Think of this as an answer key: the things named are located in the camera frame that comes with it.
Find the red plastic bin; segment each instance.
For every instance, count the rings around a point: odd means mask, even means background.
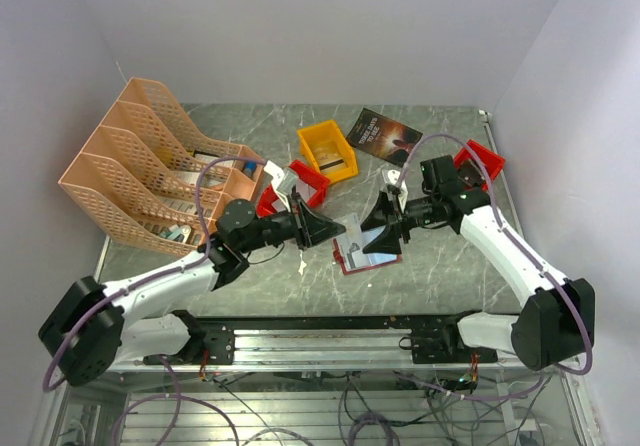
[[[331,184],[331,180],[326,176],[323,176],[322,174],[316,172],[314,169],[310,168],[302,161],[298,161],[297,159],[295,159],[289,165],[289,167],[296,172],[296,174],[302,181],[316,190],[316,192],[313,193],[313,196],[309,198],[309,201],[307,201],[309,207],[315,208],[317,206],[320,206],[324,202],[324,199],[327,197],[327,189],[329,188],[329,184]],[[258,207],[256,208],[258,216],[263,218],[265,216],[269,216],[270,214],[275,214],[277,211],[273,207],[273,203],[277,199],[278,196],[276,195],[271,185],[269,185],[269,187],[262,193],[262,196],[260,196],[260,201],[258,202]]]
[[[491,181],[496,179],[500,174],[500,171],[502,171],[502,168],[504,168],[504,164],[507,162],[507,160],[502,156],[494,153],[490,149],[485,148],[480,143],[476,143],[473,139],[467,141],[467,145],[471,149],[473,149],[473,151],[480,157],[482,163],[484,164],[484,167],[487,168],[487,172],[489,173],[489,178],[491,179]],[[453,158],[456,169],[458,169],[460,165],[467,159],[473,160],[469,152],[466,149],[462,148],[458,152],[458,154],[456,154],[456,157]],[[484,191],[489,189],[486,182],[482,185],[482,189]]]

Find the white cable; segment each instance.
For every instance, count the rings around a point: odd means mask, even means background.
[[[87,446],[87,432],[85,431],[82,423],[76,418],[73,418],[71,421],[69,421],[69,426],[71,426],[72,424],[77,424],[78,426],[80,426],[80,431],[82,432],[82,446]]]

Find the paper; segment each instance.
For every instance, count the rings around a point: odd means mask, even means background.
[[[158,198],[167,208],[175,209],[176,211],[186,214],[198,214],[195,203],[183,201],[181,199],[167,198],[166,196],[160,196],[158,194],[156,194],[156,198]],[[206,208],[203,213],[205,218],[210,218],[212,213],[211,208]]]
[[[183,183],[187,183],[188,185],[194,187],[196,185],[196,182],[198,181],[198,176],[200,176],[200,173],[192,171],[172,171],[172,173]],[[208,175],[205,175],[202,181],[203,188],[211,188],[213,186],[217,186],[218,184],[222,184],[222,181],[211,178]]]
[[[356,213],[343,216],[336,221],[347,228],[345,233],[335,238],[340,256],[344,259],[345,271],[350,272],[370,268],[398,259],[395,254],[364,254],[362,252],[362,249],[384,230],[384,226],[363,233],[360,230],[360,222]]]
[[[198,161],[202,161],[203,163],[209,164],[214,159],[218,159],[219,156],[214,156],[213,154],[204,154],[204,153],[195,153],[193,155],[195,159]],[[225,168],[233,168],[233,161],[230,159],[229,161],[222,161],[220,163],[216,163],[216,166],[224,166]]]
[[[309,199],[311,199],[311,196],[313,196],[316,192],[314,188],[302,181],[300,178],[298,178],[298,181],[296,182],[296,191],[300,194],[300,197],[304,199],[305,203],[308,203]],[[276,211],[285,210],[284,203],[280,199],[275,200],[272,206]]]

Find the black cable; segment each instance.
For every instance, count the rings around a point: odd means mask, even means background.
[[[478,424],[478,430],[479,430],[480,429],[480,420],[482,418],[480,417],[480,412],[478,411],[478,405],[476,404],[475,401],[471,401],[471,406],[473,407],[473,410],[476,412],[476,423]],[[473,433],[474,433],[473,428],[471,428],[469,433],[471,434],[471,446],[475,446],[475,438],[473,437]]]
[[[439,406],[442,407],[442,400],[439,401]],[[443,417],[444,421],[446,421],[448,424],[451,425],[452,428],[459,429],[460,431],[464,431],[465,433],[473,434],[474,431],[477,431],[478,429],[480,429],[480,420],[479,419],[476,419],[476,421],[472,422],[470,428],[465,428],[464,426],[460,426],[459,424],[457,424],[457,421],[455,421],[453,419],[453,412],[451,412],[451,416],[450,417],[447,417],[447,412],[446,411],[442,411],[442,417]]]
[[[348,380],[347,381],[347,385],[345,387],[344,390],[344,412],[347,414],[347,416],[349,417],[349,419],[353,422],[357,421],[357,418],[354,418],[353,415],[351,414],[351,412],[349,411],[349,408],[347,406],[347,399],[348,399],[348,393],[349,393],[349,389],[353,388],[353,390],[356,392],[356,394],[358,395],[358,397],[360,398],[360,401],[362,401],[362,404],[364,405],[364,407],[367,409],[367,411],[369,413],[374,413],[375,411],[373,411],[369,405],[367,404],[367,402],[365,401],[364,397],[362,396],[362,393],[360,392],[360,390],[358,389],[358,387],[353,383],[353,380]],[[407,426],[412,426],[414,424],[429,424],[429,421],[422,421],[425,418],[428,418],[430,416],[433,416],[433,414],[431,412],[422,414],[410,421],[397,421],[397,420],[392,420],[392,419],[387,419],[387,423],[389,424],[389,426],[392,426],[394,428],[404,428]]]
[[[262,261],[257,261],[257,262],[255,262],[255,263],[252,263],[252,262],[250,262],[250,261],[249,261],[249,264],[250,264],[250,265],[252,265],[252,266],[254,266],[254,265],[256,265],[256,264],[266,263],[266,262],[268,262],[268,261],[271,261],[272,259],[276,259],[278,256],[280,256],[280,253],[281,253],[282,251],[284,251],[284,243],[282,243],[282,246],[280,247],[280,249],[278,250],[278,252],[277,252],[276,254],[274,254],[273,256],[271,256],[270,258],[263,259]],[[250,252],[249,254],[247,254],[247,257],[246,257],[246,259],[247,259],[247,260],[249,259],[249,256],[251,256],[251,252]]]
[[[517,406],[517,405],[514,405],[513,408],[514,409],[527,409],[524,406]],[[542,438],[542,445],[541,446],[546,446],[547,439],[544,436],[544,431],[542,430],[542,424],[538,420],[538,416],[533,411],[529,411],[529,416],[531,416],[533,418],[533,420],[536,423],[536,427],[538,428],[538,431],[540,431],[540,437]]]
[[[234,380],[232,380],[232,381],[229,381],[229,382],[226,382],[224,379],[223,379],[223,380],[218,380],[218,381],[220,382],[220,384],[224,384],[225,386],[231,386],[232,384],[235,384],[235,383],[237,383],[238,381],[241,381],[241,380],[243,380],[244,378],[246,378],[246,377],[248,377],[248,376],[251,376],[251,375],[253,375],[253,374],[256,374],[256,373],[245,373],[245,374],[242,374],[242,375],[240,375],[239,377],[237,377],[236,379],[234,379]]]
[[[420,226],[422,229],[430,229],[430,230],[436,230],[436,229],[442,229],[442,228],[446,228],[447,226],[449,226],[451,224],[450,221],[445,221],[444,223],[439,223],[436,224],[435,226]]]
[[[431,402],[431,398],[429,398],[429,396],[427,396],[426,401],[427,401],[427,404],[429,405],[429,411],[431,411],[433,418],[436,420],[436,423],[438,423],[438,426],[444,433],[444,437],[451,443],[452,446],[457,446],[459,444],[458,441],[455,438],[453,438],[453,435],[449,433],[449,430],[447,429],[447,427],[444,425],[444,423],[440,420],[440,418],[436,414],[435,408],[433,407],[433,403]]]
[[[253,413],[254,415],[256,415],[256,417],[260,420],[260,422],[264,425],[265,428],[267,428],[269,431],[272,431],[271,426],[269,426],[267,424],[267,422],[264,420],[264,418],[262,416],[260,416],[258,413],[256,413],[251,406],[249,406],[240,396],[238,396],[236,393],[234,393],[233,391],[231,391],[229,388],[227,388],[227,386],[223,383],[221,383],[220,381],[218,381],[217,379],[214,379],[213,382],[215,384],[217,384],[218,386],[224,388],[227,393],[229,393],[231,396],[233,396],[236,400],[240,401],[240,403],[242,403],[244,405],[245,408],[247,408],[251,413]],[[278,442],[280,443],[280,446],[284,446],[284,443],[282,442],[282,439],[280,439],[280,436],[278,436],[277,434],[275,434],[275,432],[273,433],[273,435],[276,437],[276,439],[278,440]]]
[[[494,440],[488,442],[486,444],[486,446],[490,446],[491,444],[495,443],[496,441],[499,441],[500,439],[504,438],[509,433],[513,433],[514,431],[516,431],[516,441],[515,442],[516,443],[518,442],[518,436],[520,434],[520,430],[524,426],[524,423],[527,421],[527,418],[529,417],[529,414],[533,410],[533,406],[535,405],[536,400],[540,397],[540,394],[542,393],[542,391],[544,391],[544,388],[547,387],[547,385],[549,384],[549,382],[551,381],[552,378],[553,378],[553,376],[549,376],[547,378],[547,380],[542,384],[542,386],[540,386],[540,389],[538,389],[538,391],[536,392],[535,396],[531,400],[531,403],[529,404],[529,407],[527,408],[527,411],[525,412],[524,417],[522,418],[522,421],[520,422],[520,425],[517,428],[513,428],[513,429],[510,429],[509,431],[504,432],[503,434],[501,434],[500,436],[498,436]]]
[[[461,431],[465,431],[467,433],[473,433],[474,431],[477,431],[478,429],[480,429],[480,420],[482,418],[484,418],[485,416],[488,416],[489,414],[491,414],[493,411],[497,411],[498,413],[502,414],[501,411],[498,411],[498,408],[500,408],[503,404],[505,404],[506,402],[508,402],[508,399],[505,399],[504,401],[500,401],[498,404],[496,404],[495,406],[490,405],[489,403],[485,403],[484,401],[472,401],[471,404],[475,405],[476,403],[480,403],[484,406],[487,406],[489,408],[488,411],[485,411],[484,413],[480,414],[478,412],[476,420],[471,423],[471,427],[470,428],[465,428],[463,426],[460,426],[459,424],[456,424],[456,421],[453,420],[453,414],[451,415],[451,419],[447,418],[445,411],[443,411],[443,416],[445,417],[445,419],[451,423],[451,425],[454,428],[457,428]]]

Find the yellow plastic bin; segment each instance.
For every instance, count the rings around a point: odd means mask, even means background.
[[[338,124],[330,119],[298,130],[300,153],[323,176],[337,183],[358,174],[358,163]]]

